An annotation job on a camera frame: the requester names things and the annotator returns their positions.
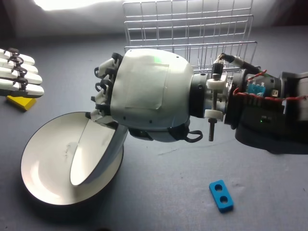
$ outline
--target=plate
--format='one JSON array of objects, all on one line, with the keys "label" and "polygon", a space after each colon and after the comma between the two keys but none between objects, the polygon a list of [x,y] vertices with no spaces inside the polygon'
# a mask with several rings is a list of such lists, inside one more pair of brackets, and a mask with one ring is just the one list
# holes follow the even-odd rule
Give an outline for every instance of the plate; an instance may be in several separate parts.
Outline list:
[{"label": "plate", "polygon": [[25,147],[21,161],[25,186],[36,198],[53,205],[75,204],[94,196],[119,169],[126,135],[127,128],[100,126],[85,118],[84,112],[49,121]]}]

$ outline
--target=wire rack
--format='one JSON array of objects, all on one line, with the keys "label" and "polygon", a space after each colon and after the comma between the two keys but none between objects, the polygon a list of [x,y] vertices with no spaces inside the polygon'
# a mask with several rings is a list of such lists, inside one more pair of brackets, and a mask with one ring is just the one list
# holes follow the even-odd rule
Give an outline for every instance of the wire rack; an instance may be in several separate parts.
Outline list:
[{"label": "wire rack", "polygon": [[[184,57],[195,72],[210,72],[222,52],[251,63],[253,0],[161,0],[124,2],[129,49],[154,48]],[[225,64],[226,71],[239,68]]]}]

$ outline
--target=red wire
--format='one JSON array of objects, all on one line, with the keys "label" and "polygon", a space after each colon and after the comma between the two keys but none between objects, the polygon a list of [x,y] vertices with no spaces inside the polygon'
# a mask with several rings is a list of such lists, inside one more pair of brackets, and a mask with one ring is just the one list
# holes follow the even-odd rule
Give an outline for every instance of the red wire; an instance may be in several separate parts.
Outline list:
[{"label": "red wire", "polygon": [[[255,77],[258,77],[258,76],[264,76],[264,74],[267,72],[267,70],[264,70],[254,76],[252,76],[251,78],[249,78],[247,81],[250,81],[252,79],[254,79]],[[236,96],[236,95],[242,95],[242,96],[247,96],[247,95],[251,95],[257,99],[265,99],[265,100],[270,100],[270,101],[274,101],[274,102],[280,102],[282,103],[284,100],[306,100],[308,98],[308,95],[303,95],[303,96],[298,96],[298,97],[287,97],[287,98],[284,98],[284,99],[281,99],[281,98],[272,98],[272,97],[261,97],[261,96],[258,96],[256,94],[253,94],[253,93],[246,93],[246,92],[238,92],[239,91],[239,88],[236,88],[234,91],[233,91],[233,96]]]}]

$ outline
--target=dish rack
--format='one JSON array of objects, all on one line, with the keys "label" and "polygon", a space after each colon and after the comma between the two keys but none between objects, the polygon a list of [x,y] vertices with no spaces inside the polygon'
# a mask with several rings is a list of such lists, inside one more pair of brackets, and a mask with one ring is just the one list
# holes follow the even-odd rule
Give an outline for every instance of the dish rack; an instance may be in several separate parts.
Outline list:
[{"label": "dish rack", "polygon": [[[253,0],[158,0],[124,2],[129,49],[152,48],[184,57],[197,73],[211,71],[222,52],[251,63]],[[225,71],[239,68],[225,64]]]}]

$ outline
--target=bright light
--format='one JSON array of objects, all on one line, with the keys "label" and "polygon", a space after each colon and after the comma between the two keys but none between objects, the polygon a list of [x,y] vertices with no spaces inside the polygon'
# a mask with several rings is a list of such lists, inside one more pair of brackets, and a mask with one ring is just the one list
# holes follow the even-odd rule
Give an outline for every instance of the bright light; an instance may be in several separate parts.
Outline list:
[{"label": "bright light", "polygon": [[75,9],[110,0],[34,0],[45,11]]}]

